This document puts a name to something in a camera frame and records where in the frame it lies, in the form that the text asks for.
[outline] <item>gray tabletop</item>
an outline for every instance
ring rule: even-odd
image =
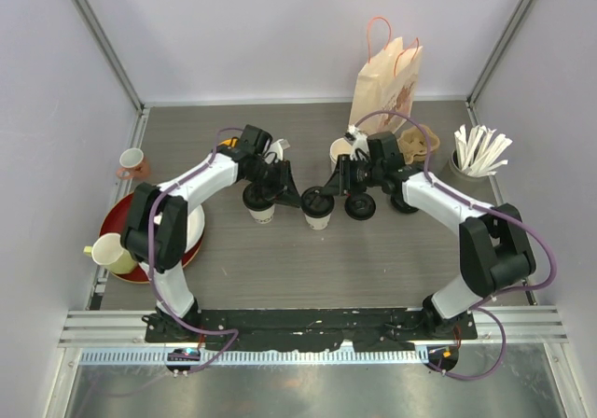
[[[153,169],[149,182],[180,175],[205,158],[217,130],[248,123],[289,141],[285,158],[302,192],[329,178],[329,146],[345,132],[349,113],[349,104],[152,108],[142,145]],[[412,115],[442,142],[432,161],[438,173],[453,152],[453,131],[469,123],[465,103],[419,102]],[[419,306],[459,271],[456,236],[424,212],[394,211],[379,189],[370,191],[372,219],[350,219],[337,199],[327,229],[313,231],[300,210],[281,206],[271,223],[257,224],[243,206],[245,185],[203,205],[201,250],[185,269],[203,308]],[[489,183],[476,196],[493,202]],[[510,294],[497,304],[525,303],[524,295]],[[153,305],[149,286],[108,280],[102,309]]]

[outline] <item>white wall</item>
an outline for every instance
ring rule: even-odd
[[[167,103],[351,96],[376,15],[422,39],[418,95],[464,96],[517,2],[90,0],[141,98]]]
[[[0,0],[0,404],[39,417],[134,112],[71,0]]]
[[[538,0],[479,101],[480,121],[511,136],[498,182],[554,247],[555,303],[595,402],[597,0]],[[537,279],[547,273],[545,258]]]

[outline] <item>mug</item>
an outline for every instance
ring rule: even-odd
[[[118,233],[107,233],[100,236],[93,246],[86,246],[83,253],[91,257],[97,265],[106,267],[116,275],[131,273],[137,266],[129,251],[120,245]]]
[[[129,180],[131,178],[144,179],[151,174],[151,168],[143,150],[138,147],[132,147],[125,150],[120,155],[120,166],[117,170],[116,176],[121,180]]]

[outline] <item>red bag handle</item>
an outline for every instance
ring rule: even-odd
[[[402,50],[402,52],[400,54],[398,54],[398,56],[396,57],[396,61],[394,62],[394,77],[396,77],[396,67],[398,66],[398,59],[400,59],[400,56],[402,54],[404,54],[407,49],[411,49],[412,45],[417,44],[417,50],[414,51],[414,54],[412,55],[412,58],[410,58],[410,61],[412,62],[415,58],[415,56],[417,55],[417,52],[419,52],[419,37],[415,38],[412,43],[410,45],[408,45],[405,49]]]
[[[392,41],[392,25],[390,24],[390,22],[381,16],[377,16],[377,17],[373,17],[371,20],[369,20],[369,23],[367,24],[367,50],[368,50],[368,60],[367,63],[371,63],[371,40],[369,39],[369,33],[371,32],[371,25],[373,24],[373,22],[375,20],[382,20],[385,21],[385,24],[388,25],[388,41],[385,44],[385,47],[383,47],[383,49],[388,48],[388,45],[390,44],[390,42]]]

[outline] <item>red plate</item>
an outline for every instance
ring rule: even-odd
[[[132,193],[126,197],[123,197],[120,202],[112,207],[110,213],[108,213],[108,216],[105,217],[104,223],[100,228],[100,236],[106,233],[122,233],[122,229],[124,229],[124,223],[127,219],[127,213],[129,213],[129,208],[131,207],[131,200]],[[203,234],[201,235],[201,238],[199,238],[199,241],[183,256],[183,267],[187,266],[187,264],[195,257],[195,255],[197,255],[197,252],[199,252],[201,241],[203,241]],[[112,273],[112,275],[130,283],[149,283],[146,273],[143,272],[143,269],[141,269],[139,265],[137,265],[137,267],[135,267],[131,273],[126,273],[124,275],[116,275],[115,273]]]

